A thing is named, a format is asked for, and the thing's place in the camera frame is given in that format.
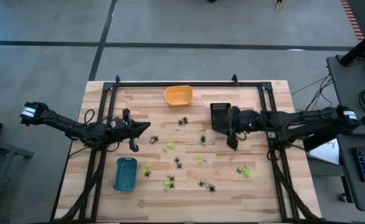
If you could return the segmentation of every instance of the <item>black container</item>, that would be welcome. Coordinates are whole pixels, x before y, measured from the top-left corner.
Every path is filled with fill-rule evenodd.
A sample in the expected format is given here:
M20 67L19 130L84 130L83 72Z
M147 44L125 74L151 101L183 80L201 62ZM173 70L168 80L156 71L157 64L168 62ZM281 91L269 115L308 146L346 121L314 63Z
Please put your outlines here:
M218 133L228 135L228 116L231 113L230 103L211 103L212 129Z

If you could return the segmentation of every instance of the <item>desk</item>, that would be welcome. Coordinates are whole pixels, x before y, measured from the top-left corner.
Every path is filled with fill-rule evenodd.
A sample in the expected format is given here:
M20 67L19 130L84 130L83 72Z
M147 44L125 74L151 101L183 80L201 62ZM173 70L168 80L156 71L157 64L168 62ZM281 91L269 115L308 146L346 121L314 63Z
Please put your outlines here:
M340 65L336 57L326 59L333 85L338 96L339 104L354 110L357 118L365 116L365 111L360 107L358 95L365 89L365 59L356 59L350 67ZM349 193L359 210L365 211L365 182L359 179L358 170L354 163L350 149L352 147L365 147L365 126L360 126L353 131L353 135L339 135L341 162L344 170L344 185L349 187Z
M328 57L326 63L339 104L354 110L357 118L361 119L365 111L359 105L358 95L365 89L365 59L354 60L350 67L342 66L336 57ZM353 134L365 134L365 126L358 127Z
M349 193L355 201L356 207L361 211L365 211L365 182L361 181L352 152L353 147L365 147L365 136L339 134L337 139L346 180L350 189Z
M292 98L286 81L273 81L278 110L294 112ZM103 82L88 82L83 97L79 121L84 113L97 112ZM260 111L259 94L252 87L194 87L194 100L190 106L170 108L164 101L164 87L120 87L116 94L114 116L121 116L123 108L129 108L132 118L150 121L151 126L137 140L140 151L129 150L123 142L115 152L107 155L101 197L98 206L98 222L256 222L280 221L271 163L265 133L251 133L248 140L240 142L239 151L225 144L226 136L211 129L210 103L237 105L243 110ZM179 126L178 120L187 116L189 124ZM201 135L207 136L205 146L198 145ZM159 142L150 144L152 135ZM168 142L175 142L175 150L164 152ZM74 142L71 153L82 148ZM198 164L198 154L206 162ZM183 164L177 169L174 158ZM116 160L134 157L138 160L137 185L133 192L117 192L112 185L116 174ZM304 203L320 217L313 181L306 154L301 149L287 150L293 186ZM83 190L89 150L82 151L68 161L55 217L61 217L76 201ZM141 170L147 162L153 171L149 178ZM235 171L247 165L251 176L243 178ZM167 175L176 178L175 189L163 190ZM200 188L198 182L207 180L216 186L216 192ZM90 214L92 197L88 201Z

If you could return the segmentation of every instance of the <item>black floor stripe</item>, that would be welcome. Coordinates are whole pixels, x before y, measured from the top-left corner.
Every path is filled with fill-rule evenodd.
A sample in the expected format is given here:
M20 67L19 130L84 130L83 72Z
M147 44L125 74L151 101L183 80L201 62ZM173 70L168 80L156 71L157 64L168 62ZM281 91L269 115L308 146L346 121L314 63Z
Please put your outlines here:
M297 45L245 45L245 44L160 44L160 43L105 43L105 47L156 48L156 49L232 49L232 50L324 50L349 51L352 47L344 46L297 46Z
M95 77L97 75L98 66L100 65L100 60L101 60L103 48L104 48L104 45L105 45L105 41L107 41L109 28L110 28L110 24L112 22L113 12L115 10L115 6L116 6L117 1L118 0L112 0L112 2L110 4L107 20L105 21L105 25L104 25L103 30L102 30L100 45L97 48L97 52L95 53L93 65L91 66L90 76L88 77L89 81L94 81Z
M0 45L51 46L51 47L98 47L99 42L58 42L58 41L13 41L0 40Z

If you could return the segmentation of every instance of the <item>black toy spider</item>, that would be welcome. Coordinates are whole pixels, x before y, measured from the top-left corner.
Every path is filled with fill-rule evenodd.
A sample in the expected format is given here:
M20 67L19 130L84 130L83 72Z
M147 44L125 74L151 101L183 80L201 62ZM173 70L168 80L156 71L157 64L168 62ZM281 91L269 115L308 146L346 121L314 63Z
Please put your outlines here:
M205 182L200 181L200 182L198 183L198 185L199 185L199 186L201 186L201 187L203 187L203 186L205 185Z
M187 117L183 117L182 121L183 121L184 124L188 124L188 118Z
M179 125L188 124L188 118L187 117L183 117L181 120L178 120L178 124Z
M174 161L175 161L175 163L177 164L177 169L181 169L181 168L183 168L183 164L181 163L181 160L180 160L178 157L176 157L176 158L174 159Z
M175 179L174 179L174 176L173 176L173 175L168 175L168 178L169 178L169 180L170 180L170 181L175 181Z
M206 142L206 136L204 136L204 135L201 136L201 142L202 143L205 143Z
M210 192L215 192L216 191L216 187L214 185L210 185L209 186L209 191Z
M155 142L159 141L159 136L151 136L151 140L149 140L149 143L154 144Z

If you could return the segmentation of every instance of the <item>white paper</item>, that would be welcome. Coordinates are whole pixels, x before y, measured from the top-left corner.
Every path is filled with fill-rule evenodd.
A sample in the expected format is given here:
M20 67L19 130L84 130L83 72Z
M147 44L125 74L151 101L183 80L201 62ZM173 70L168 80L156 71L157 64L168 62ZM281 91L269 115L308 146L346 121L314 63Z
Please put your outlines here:
M308 156L339 165L339 144L334 139L310 151Z

